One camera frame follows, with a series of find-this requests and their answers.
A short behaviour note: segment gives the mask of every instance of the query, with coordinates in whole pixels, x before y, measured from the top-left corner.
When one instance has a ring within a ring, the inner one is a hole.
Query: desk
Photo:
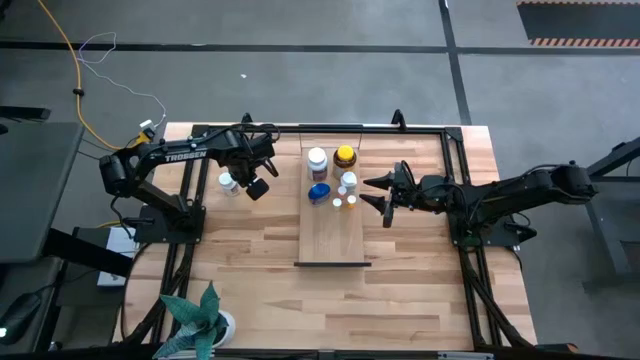
[[[185,138],[192,126],[169,123],[165,138]],[[472,182],[497,180],[488,128],[462,130]],[[382,217],[372,207],[359,204],[365,260],[371,267],[294,267],[301,148],[343,143],[359,146],[362,179],[384,175],[402,159],[416,178],[444,173],[441,143],[435,136],[282,134],[273,158],[280,177],[259,173],[271,190],[253,202],[244,195],[225,197],[216,179],[221,169],[212,162],[204,195],[207,221],[196,246],[187,297],[197,302],[209,280],[213,281],[222,298],[221,308],[237,322],[229,348],[472,349],[458,253],[450,243],[444,214],[398,210],[393,227],[384,229]],[[178,193],[183,169],[183,163],[158,167],[153,183]],[[197,174],[194,170],[192,183]],[[158,297],[167,248],[151,245],[133,269],[125,301],[128,331]],[[535,342],[518,262],[504,249],[487,248],[486,252],[497,303],[521,334]],[[488,338],[483,309],[480,317]],[[170,320],[171,316],[165,318],[163,339]]]

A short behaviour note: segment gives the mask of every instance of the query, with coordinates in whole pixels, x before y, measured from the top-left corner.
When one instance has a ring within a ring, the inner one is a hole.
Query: black table
[[[0,135],[0,264],[54,255],[127,276],[129,257],[51,228],[80,146],[82,127],[77,123],[20,123],[8,128],[8,133]]]

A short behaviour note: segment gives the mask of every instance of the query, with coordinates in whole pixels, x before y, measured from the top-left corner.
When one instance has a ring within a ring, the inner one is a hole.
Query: jar
[[[356,152],[349,145],[342,145],[333,154],[333,177],[340,179],[342,175],[353,169],[356,164]]]
[[[347,194],[353,194],[356,191],[356,185],[358,185],[358,178],[356,177],[356,174],[351,171],[347,171],[342,174],[342,177],[340,178],[340,185],[347,189]]]
[[[240,186],[235,180],[233,180],[231,174],[228,172],[220,174],[220,176],[218,176],[218,182],[220,183],[225,195],[236,196],[240,193]]]
[[[309,168],[309,179],[313,181],[324,181],[327,178],[327,154],[321,148],[309,150],[307,167]]]
[[[317,183],[309,189],[309,201],[312,205],[322,205],[329,200],[331,187],[325,183]]]

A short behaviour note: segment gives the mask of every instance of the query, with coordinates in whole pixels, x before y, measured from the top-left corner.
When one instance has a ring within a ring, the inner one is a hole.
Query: plant leaf
[[[200,314],[206,315],[210,326],[213,327],[218,318],[218,311],[220,310],[220,298],[213,288],[212,282],[209,282],[209,286],[200,298],[200,309]]]
[[[199,320],[200,308],[189,300],[177,296],[160,295],[171,315],[182,325]]]
[[[218,320],[216,321],[216,325],[215,325],[216,330],[220,333],[220,332],[224,331],[224,329],[226,327],[229,327],[229,323],[227,322],[227,318],[225,318],[222,315],[218,316]]]
[[[215,328],[196,334],[196,357],[198,360],[209,360],[211,356],[211,348],[213,347],[213,341],[216,339],[218,332]]]
[[[201,328],[195,323],[182,325],[176,335],[162,344],[160,349],[153,354],[153,358],[157,359],[159,357],[169,356],[180,350],[193,347],[196,344],[196,336],[200,330]]]

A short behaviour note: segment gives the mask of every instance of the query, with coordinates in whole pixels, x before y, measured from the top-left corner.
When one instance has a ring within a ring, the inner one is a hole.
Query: bottle label
[[[309,177],[313,181],[323,181],[327,178],[327,168],[325,167],[322,170],[311,170],[309,169]]]

